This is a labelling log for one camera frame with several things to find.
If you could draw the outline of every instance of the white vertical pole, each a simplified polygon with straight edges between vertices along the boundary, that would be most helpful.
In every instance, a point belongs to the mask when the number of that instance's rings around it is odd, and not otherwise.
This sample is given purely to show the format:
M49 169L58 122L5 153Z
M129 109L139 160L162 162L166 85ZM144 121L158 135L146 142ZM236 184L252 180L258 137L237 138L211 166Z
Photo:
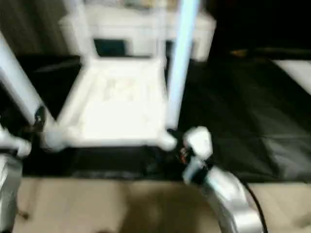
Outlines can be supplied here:
M169 72L168 115L167 127L177 128L181 102L189 65L192 33L195 27L196 16L199 11L200 0L181 0L179 6L179 23L177 39L173 50L173 63Z
M157 1L158 11L158 35L156 45L156 55L166 61L166 7L167 0Z

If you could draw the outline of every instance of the black cable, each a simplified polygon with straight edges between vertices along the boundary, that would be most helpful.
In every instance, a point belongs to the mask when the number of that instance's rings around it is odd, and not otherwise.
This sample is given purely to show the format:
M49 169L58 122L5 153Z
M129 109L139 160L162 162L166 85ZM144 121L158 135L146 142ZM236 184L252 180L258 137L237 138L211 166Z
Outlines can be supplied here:
M266 222L266 219L264 217L264 214L263 214L263 210L261 208L261 205L255 195L255 193L253 192L253 190L250 188L250 186L248 185L248 183L245 183L245 182L242 182L241 183L244 185L244 187L247 189L247 191L249 192L249 194L252 196L254 202L255 202L255 205L258 209L258 212L259 212L259 218L261 220L261 224L262 224L262 227L263 227L263 233L268 233L268 227L267 227L267 222Z

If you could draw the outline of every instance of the black mat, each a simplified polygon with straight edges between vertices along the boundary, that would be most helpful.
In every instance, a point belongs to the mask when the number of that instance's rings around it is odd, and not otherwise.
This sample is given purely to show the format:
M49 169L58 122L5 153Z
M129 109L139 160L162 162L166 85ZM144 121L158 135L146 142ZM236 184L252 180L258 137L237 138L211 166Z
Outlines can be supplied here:
M79 59L32 56L20 61L56 117L81 67ZM271 62L191 62L179 128L207 126L215 162L246 181L310 181L310 100ZM23 122L10 101L4 102L1 121L17 129ZM48 154L35 144L24 162L26 176L43 177L178 180L181 171L180 164L147 147Z

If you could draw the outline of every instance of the black fabric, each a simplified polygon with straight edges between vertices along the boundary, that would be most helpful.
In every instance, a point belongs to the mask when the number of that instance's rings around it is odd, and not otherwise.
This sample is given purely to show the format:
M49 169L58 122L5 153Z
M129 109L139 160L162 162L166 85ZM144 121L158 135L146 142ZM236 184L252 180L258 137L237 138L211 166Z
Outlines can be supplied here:
M24 57L21 64L57 117L81 68L79 59ZM191 62L179 129L208 127L213 161L244 181L310 181L310 98L272 62ZM26 123L8 99L6 103L1 102L1 121L17 130ZM34 142L24 160L24 175L181 179L183 165L165 155L149 147L69 148L55 154Z

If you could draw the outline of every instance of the white plastic tube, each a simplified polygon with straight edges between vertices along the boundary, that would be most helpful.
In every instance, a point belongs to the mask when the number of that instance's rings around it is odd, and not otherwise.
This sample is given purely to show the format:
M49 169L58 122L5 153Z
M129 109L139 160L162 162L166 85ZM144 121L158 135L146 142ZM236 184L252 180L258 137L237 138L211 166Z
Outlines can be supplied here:
M200 0L181 0L179 6L179 22L177 25L177 39L173 49L173 64L169 72L168 115L167 127L177 128L181 102L189 65L192 34L196 16L199 11Z
M0 32L0 81L32 125L42 100Z
M29 124L33 125L35 123L35 113L39 106L44 106L44 103L19 65L1 32L0 82L4 85L4 88ZM46 114L46 125L44 132L41 134L42 146L52 150L61 150L65 147L61 132L56 127L55 121L47 109Z

